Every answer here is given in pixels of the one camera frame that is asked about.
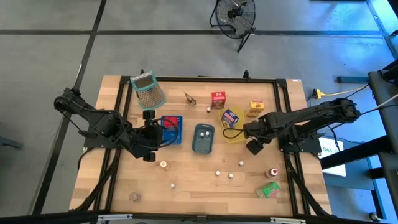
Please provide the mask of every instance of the red juice box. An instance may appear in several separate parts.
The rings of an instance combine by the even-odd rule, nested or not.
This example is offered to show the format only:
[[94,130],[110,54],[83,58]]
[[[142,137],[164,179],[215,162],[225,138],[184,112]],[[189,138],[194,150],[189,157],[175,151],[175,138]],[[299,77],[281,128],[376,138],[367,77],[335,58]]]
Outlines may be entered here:
[[223,109],[226,101],[225,92],[211,93],[211,109]]

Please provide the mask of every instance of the cardboard box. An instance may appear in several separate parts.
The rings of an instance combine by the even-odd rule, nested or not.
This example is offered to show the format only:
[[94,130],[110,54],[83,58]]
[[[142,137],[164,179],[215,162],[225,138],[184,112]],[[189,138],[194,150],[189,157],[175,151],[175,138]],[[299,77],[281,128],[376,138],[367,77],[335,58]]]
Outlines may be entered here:
[[250,101],[250,108],[246,110],[246,116],[256,117],[264,110],[264,102],[259,100]]
[[211,93],[211,109],[223,109],[226,101],[225,92]]
[[239,117],[236,116],[236,114],[234,114],[230,109],[227,109],[223,113],[221,121],[223,122],[226,128],[233,128],[234,125],[239,121]]

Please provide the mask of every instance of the yellow cable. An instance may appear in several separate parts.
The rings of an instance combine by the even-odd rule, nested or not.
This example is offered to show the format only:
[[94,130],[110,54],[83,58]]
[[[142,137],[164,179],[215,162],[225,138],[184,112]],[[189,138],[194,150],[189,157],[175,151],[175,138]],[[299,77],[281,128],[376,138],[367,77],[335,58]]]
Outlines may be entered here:
[[339,93],[331,93],[331,94],[320,92],[320,95],[321,96],[335,96],[335,95],[339,95],[339,94],[344,94],[344,93],[349,93],[349,92],[352,92],[352,91],[360,90],[362,88],[364,88],[364,87],[362,86],[361,88],[356,88],[354,90],[347,90],[347,91],[342,91],[342,92],[339,92]]

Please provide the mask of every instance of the electric fan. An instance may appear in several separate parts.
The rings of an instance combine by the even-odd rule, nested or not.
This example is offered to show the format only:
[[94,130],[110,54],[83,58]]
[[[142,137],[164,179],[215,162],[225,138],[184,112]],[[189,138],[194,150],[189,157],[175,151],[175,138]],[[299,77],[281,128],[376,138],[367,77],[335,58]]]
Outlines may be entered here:
[[[217,25],[211,23],[214,13],[216,13]],[[222,33],[229,38],[242,39],[238,48],[239,53],[250,34],[256,30],[253,27],[255,19],[256,3],[254,0],[217,0],[210,16],[210,25],[211,27],[218,26]]]

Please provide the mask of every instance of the yellow box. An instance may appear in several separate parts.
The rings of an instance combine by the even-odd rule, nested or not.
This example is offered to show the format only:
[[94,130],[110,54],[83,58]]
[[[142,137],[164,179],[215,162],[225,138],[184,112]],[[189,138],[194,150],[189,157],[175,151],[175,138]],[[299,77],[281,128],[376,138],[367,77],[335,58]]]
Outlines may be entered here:
[[250,101],[250,108],[246,110],[246,116],[256,117],[264,110],[264,102],[259,100]]

